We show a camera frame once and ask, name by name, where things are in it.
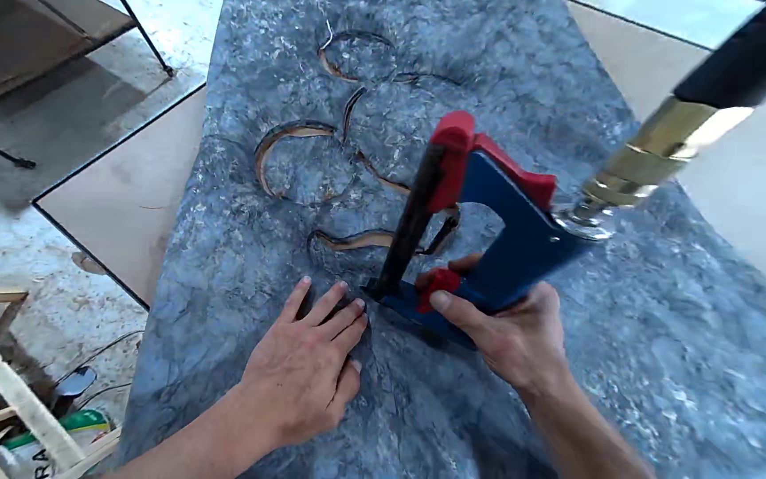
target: fingernail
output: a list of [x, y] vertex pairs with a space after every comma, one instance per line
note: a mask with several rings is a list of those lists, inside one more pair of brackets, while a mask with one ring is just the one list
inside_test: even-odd
[[431, 306], [436, 311], [443, 311], [448, 308], [451, 302], [451, 295], [447, 291], [437, 290], [431, 294]]

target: wrist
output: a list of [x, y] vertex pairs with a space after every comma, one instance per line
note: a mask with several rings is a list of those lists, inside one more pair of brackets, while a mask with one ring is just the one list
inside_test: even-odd
[[557, 401], [569, 398], [579, 390], [566, 360], [558, 360], [551, 366], [543, 366], [535, 370], [539, 373], [530, 377], [528, 381], [513, 385], [516, 393], [529, 407], [547, 400]]
[[203, 415], [215, 428], [215, 457], [233, 477], [282, 446], [276, 428], [249, 408], [239, 392], [231, 389]]

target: wire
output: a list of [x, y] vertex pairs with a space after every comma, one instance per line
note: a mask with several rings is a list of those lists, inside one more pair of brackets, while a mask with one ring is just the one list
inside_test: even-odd
[[86, 404], [91, 402], [91, 400], [93, 400], [93, 398], [99, 396], [100, 394], [102, 394], [102, 393], [104, 393], [106, 391], [110, 391], [112, 389], [125, 388], [126, 386], [132, 386], [132, 383], [123, 383], [122, 385], [113, 385], [113, 386], [108, 386], [107, 388], [102, 388], [102, 389], [96, 391], [95, 393], [93, 393], [92, 395], [88, 396], [88, 399], [82, 401], [82, 403], [79, 404], [78, 407], [76, 408], [76, 411], [80, 411], [82, 408], [84, 408], [84, 406]]
[[79, 365], [77, 365], [76, 367], [73, 367], [73, 368], [72, 368], [72, 370], [71, 370], [69, 373], [65, 374], [64, 376], [62, 376], [61, 378], [59, 378], [57, 381], [55, 381], [55, 386], [58, 386], [58, 385], [60, 385], [60, 384], [61, 384], [61, 381], [63, 381], [64, 379], [67, 379], [69, 376], [71, 376], [73, 373], [75, 373], [75, 372], [76, 372], [76, 371], [77, 371], [77, 370], [78, 370], [80, 367], [82, 367], [83, 365], [86, 365], [86, 364], [88, 364], [88, 363], [89, 363], [89, 362], [91, 362], [91, 361], [92, 361], [94, 358], [96, 358], [96, 356], [98, 356], [98, 355], [100, 355], [100, 354], [104, 353], [104, 352], [105, 352], [105, 351], [107, 351], [109, 348], [111, 348], [113, 345], [115, 345], [115, 344], [117, 344], [117, 343], [121, 342], [121, 341], [122, 341], [123, 339], [125, 339], [125, 338], [128, 338], [128, 337], [130, 337], [130, 336], [133, 336], [133, 335], [135, 335], [135, 334], [138, 334], [139, 332], [144, 332], [144, 330], [142, 330], [142, 329], [139, 329], [139, 330], [136, 330], [136, 331], [130, 331], [130, 332], [127, 332], [127, 333], [123, 334], [121, 337], [119, 337], [119, 338], [115, 339], [114, 341], [112, 341], [111, 343], [107, 343], [107, 344], [106, 344], [105, 346], [103, 346], [101, 349], [98, 349], [98, 350], [97, 350], [97, 351], [96, 351], [94, 354], [91, 354], [90, 356], [88, 356], [88, 358], [87, 358], [87, 359], [85, 359], [84, 361], [82, 361], [82, 362], [81, 362]]

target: curved cut line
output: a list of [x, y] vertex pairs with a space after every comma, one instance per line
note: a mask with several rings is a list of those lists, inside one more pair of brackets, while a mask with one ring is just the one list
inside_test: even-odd
[[321, 66], [324, 67], [324, 70], [327, 73], [349, 82], [358, 82], [359, 78], [347, 75], [345, 72], [341, 71], [338, 65], [327, 60], [327, 48], [332, 46], [333, 43], [344, 42], [353, 38], [359, 38], [369, 42], [383, 43], [391, 49], [395, 48], [395, 43], [392, 43], [388, 38], [379, 35], [378, 33], [372, 33], [371, 31], [345, 30], [336, 33], [332, 38], [329, 38], [325, 44], [318, 47], [318, 60], [321, 62]]
[[256, 177], [262, 185], [262, 189], [269, 195], [276, 198], [282, 198], [282, 193], [275, 193], [265, 179], [265, 160], [281, 138], [285, 136], [295, 136], [303, 138], [306, 136], [334, 136], [335, 127], [315, 120], [300, 120], [282, 124], [271, 128], [265, 136], [262, 137], [253, 153], [256, 158]]
[[[455, 206], [453, 208], [448, 208], [444, 210], [444, 212], [448, 217], [445, 218], [442, 227], [433, 237], [431, 244], [424, 249], [416, 250], [415, 255], [433, 255], [448, 245], [452, 233], [460, 226], [460, 207]], [[315, 238], [321, 240], [325, 246], [333, 251], [349, 251], [358, 250], [359, 248], [367, 248], [368, 246], [389, 248], [391, 247], [392, 241], [395, 240], [395, 234], [385, 229], [369, 229], [344, 238], [333, 238], [324, 231], [315, 229], [306, 238], [307, 248], [312, 245], [313, 239]]]
[[384, 178], [378, 171], [377, 168], [375, 168], [374, 165], [371, 165], [371, 161], [368, 160], [368, 158], [365, 156], [365, 154], [360, 151], [356, 150], [356, 154], [354, 154], [354, 157], [359, 160], [360, 163], [365, 166], [365, 168], [377, 178], [377, 181], [380, 182], [385, 187], [392, 188], [393, 190], [399, 192], [400, 194], [410, 194], [410, 187], [403, 183], [399, 183], [397, 181], [392, 181]]
[[388, 248], [395, 239], [395, 234], [385, 229], [370, 229], [362, 233], [352, 234], [344, 238], [333, 238], [320, 229], [314, 230], [306, 239], [307, 245], [312, 245], [313, 239], [318, 238], [333, 251], [348, 251], [368, 246]]
[[444, 75], [439, 75], [437, 73], [420, 73], [418, 71], [406, 71], [404, 73], [398, 73], [392, 78], [391, 81], [397, 82], [397, 83], [415, 83], [419, 81], [421, 77], [430, 77], [432, 79], [449, 82], [453, 85], [463, 86], [462, 82], [458, 82], [457, 80], [451, 79]]
[[364, 86], [359, 87], [353, 92], [345, 105], [345, 114], [342, 115], [342, 132], [341, 143], [344, 145], [347, 142], [347, 130], [351, 127], [351, 114], [353, 113], [353, 107], [356, 106], [356, 102], [359, 102], [359, 98], [367, 92], [368, 89]]

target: brass nozzle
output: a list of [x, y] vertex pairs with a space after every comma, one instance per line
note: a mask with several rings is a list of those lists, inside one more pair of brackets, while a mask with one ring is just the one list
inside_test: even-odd
[[718, 110], [670, 96], [604, 168], [587, 180], [584, 194], [604, 207], [633, 206], [684, 168], [699, 148], [715, 142], [751, 113], [750, 107]]

